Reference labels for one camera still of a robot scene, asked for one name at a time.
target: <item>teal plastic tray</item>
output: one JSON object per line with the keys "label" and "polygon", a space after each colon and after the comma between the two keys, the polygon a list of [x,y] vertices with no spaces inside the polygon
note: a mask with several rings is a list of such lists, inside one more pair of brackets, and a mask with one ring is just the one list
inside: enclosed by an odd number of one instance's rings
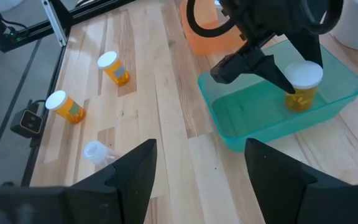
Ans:
{"label": "teal plastic tray", "polygon": [[[264,50],[274,54],[281,71],[302,56],[289,41]],[[247,138],[268,142],[333,118],[358,95],[358,76],[321,46],[323,81],[310,110],[295,113],[284,107],[284,92],[257,75],[240,75],[225,85],[209,72],[198,77],[198,86],[215,125],[228,148],[244,152]]]}

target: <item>pill bottle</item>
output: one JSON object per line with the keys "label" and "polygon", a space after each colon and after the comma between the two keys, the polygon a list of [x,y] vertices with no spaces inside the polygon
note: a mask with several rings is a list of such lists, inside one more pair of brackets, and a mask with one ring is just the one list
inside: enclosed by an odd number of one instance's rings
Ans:
{"label": "pill bottle", "polygon": [[45,107],[73,124],[79,123],[85,117],[84,108],[75,103],[63,90],[52,93],[45,102]]}
{"label": "pill bottle", "polygon": [[285,106],[299,113],[310,109],[323,79],[323,68],[310,61],[294,62],[285,69],[284,75],[295,89],[295,94],[285,93]]}
{"label": "pill bottle", "polygon": [[119,159],[120,155],[99,141],[91,141],[85,146],[84,157],[100,168],[105,168]]}
{"label": "pill bottle", "polygon": [[106,52],[100,56],[98,66],[118,85],[123,86],[131,80],[128,71],[125,70],[121,60],[115,52]]}

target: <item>black metal frame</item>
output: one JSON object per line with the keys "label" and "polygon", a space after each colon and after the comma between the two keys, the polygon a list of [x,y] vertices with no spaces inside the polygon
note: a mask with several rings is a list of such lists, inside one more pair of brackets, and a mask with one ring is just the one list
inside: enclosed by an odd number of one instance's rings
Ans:
{"label": "black metal frame", "polygon": [[[135,0],[95,0],[93,2],[84,4],[71,11],[68,11],[66,7],[59,0],[44,0],[44,2],[50,1],[56,14],[62,23],[63,29],[70,29],[73,25],[79,24],[83,21],[106,13],[110,10],[128,4]],[[10,50],[21,47],[25,44],[31,43],[35,40],[41,39],[53,33],[52,26],[48,20],[40,22],[34,26],[30,26],[27,30],[20,30],[17,36],[23,36],[22,38],[12,40],[11,42],[0,45],[2,52],[8,52]]]}

